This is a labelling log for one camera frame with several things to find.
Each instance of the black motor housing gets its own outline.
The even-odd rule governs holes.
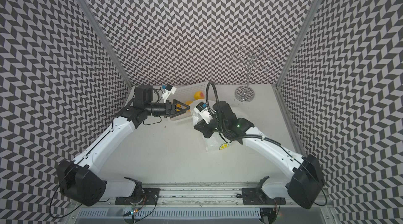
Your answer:
[[[302,166],[294,169],[294,172],[286,186],[288,194],[298,205],[310,209],[325,183],[319,160],[309,154],[304,158]]]
[[[106,183],[87,166],[63,160],[56,167],[56,172],[61,194],[89,207],[102,198]]]

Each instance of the black mounting bracket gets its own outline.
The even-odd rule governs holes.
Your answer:
[[[155,205],[158,203],[160,197],[159,188],[143,188],[144,194],[146,195],[144,205]],[[117,206],[131,206],[130,197],[117,197],[115,200],[115,205]]]
[[[285,198],[269,198],[262,190],[263,183],[269,178],[269,176],[264,177],[260,180],[256,187],[242,188],[242,200],[245,206],[253,205],[285,205]]]

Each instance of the black cable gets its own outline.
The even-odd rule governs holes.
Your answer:
[[[210,104],[209,104],[209,100],[208,100],[208,88],[210,87],[211,84],[212,84],[211,81],[208,82],[207,87],[205,89],[205,102],[206,102],[206,105],[207,105],[208,112],[210,113],[210,115],[213,115],[213,112],[212,112],[213,109],[211,109]]]
[[[111,131],[112,131],[112,130],[108,131],[108,133],[106,133],[106,134],[101,138],[101,140],[99,140],[99,141],[94,145],[94,147],[92,147],[91,150],[89,150],[89,151],[87,152],[86,156],[87,156],[88,154],[90,154],[91,151],[92,151],[92,150],[93,150]]]
[[[84,158],[81,158],[81,160],[78,161],[78,163],[76,164],[76,166],[77,166],[81,161],[83,161],[83,160],[84,160]],[[68,174],[69,174],[71,171],[73,171],[74,168],[71,168],[71,170],[68,171],[68,173],[64,176],[64,178],[63,178],[61,181],[65,180],[66,177],[68,176]],[[49,215],[50,215],[52,218],[54,218],[54,219],[61,219],[61,218],[63,218],[63,217],[66,217],[66,216],[68,216],[69,214],[71,214],[72,212],[74,212],[75,210],[77,210],[80,206],[82,206],[82,204],[80,204],[78,207],[74,208],[74,210],[71,211],[70,213],[67,213],[67,214],[65,214],[65,215],[63,215],[63,216],[60,216],[60,217],[55,217],[55,216],[52,214],[52,202],[53,202],[54,196],[56,195],[57,189],[59,189],[59,187],[60,187],[60,183],[57,185],[56,190],[54,190],[53,196],[52,196],[52,198],[50,199],[50,204],[49,204]]]
[[[143,121],[143,125],[144,125],[144,126],[147,126],[147,125],[153,125],[153,124],[157,124],[157,123],[162,122],[161,116],[158,116],[158,117],[160,118],[160,121],[158,121],[158,122],[153,122],[153,123],[149,123],[149,124],[145,124],[145,123],[144,123],[145,120],[144,120],[144,121]]]
[[[108,198],[107,200],[105,200],[105,201],[98,201],[97,203],[102,203],[102,202],[106,202],[106,201],[108,201],[110,198]]]
[[[153,89],[154,89],[154,93],[156,93],[157,96],[158,96],[157,102],[160,102],[160,100],[161,100],[161,98],[162,98],[162,94],[161,94],[161,98],[160,98],[160,93],[158,93],[158,90],[160,90],[160,89],[155,89],[155,88],[153,88]]]
[[[145,219],[146,217],[148,217],[148,216],[150,216],[150,214],[152,214],[153,212],[154,212],[154,210],[155,210],[155,207],[157,206],[157,201],[155,201],[155,199],[154,199],[154,197],[152,197],[152,196],[150,196],[150,198],[152,198],[152,200],[154,201],[154,209],[149,213],[149,214],[147,214],[146,216],[144,216],[143,218],[141,218],[141,219],[139,219],[138,221],[136,221],[135,223],[138,223],[139,221],[141,221],[141,220],[143,220],[143,219]]]
[[[134,89],[136,89],[137,85],[134,87]],[[133,90],[133,97],[131,98],[131,100],[134,100],[134,90]],[[131,103],[129,104],[129,106],[131,105]]]
[[[243,135],[243,136],[237,136],[234,138],[234,140],[240,140],[243,138],[257,138],[262,140],[262,135],[255,135],[255,134],[248,134],[248,135]],[[281,144],[277,141],[274,141],[273,139],[270,139],[269,137],[264,137],[263,140],[267,141],[267,142],[271,142],[277,146],[281,146]]]
[[[219,135],[220,135],[221,138],[224,140],[224,142],[226,142],[226,143],[231,143],[231,141],[227,142],[227,141],[225,140],[225,138],[221,135],[221,132],[219,132]]]
[[[318,204],[318,203],[315,203],[315,202],[314,202],[314,204],[315,204],[315,205],[317,205],[317,206],[320,206],[320,207],[324,207],[324,206],[326,206],[326,205],[327,205],[327,197],[326,197],[326,194],[325,194],[325,192],[323,191],[323,188],[321,188],[320,190],[322,191],[322,193],[323,193],[323,196],[325,196],[325,204],[323,204],[323,205],[320,205],[320,204]]]
[[[158,91],[161,91],[161,97],[157,101],[157,102],[160,102],[162,100],[162,95],[164,94],[164,91],[161,88],[159,88]]]

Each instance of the orange object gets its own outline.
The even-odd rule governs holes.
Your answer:
[[[185,104],[186,105],[190,105],[190,104],[192,104],[192,100],[188,100],[187,102],[185,102]]]
[[[195,100],[204,99],[204,93],[202,91],[197,91],[194,95]]]
[[[188,100],[187,102],[185,102],[186,105],[190,105],[192,104],[193,101],[192,100]]]

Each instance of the lemon print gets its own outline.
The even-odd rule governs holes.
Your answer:
[[[229,146],[228,143],[223,143],[223,144],[220,146],[220,150],[225,149],[225,148],[228,147],[228,146]]]

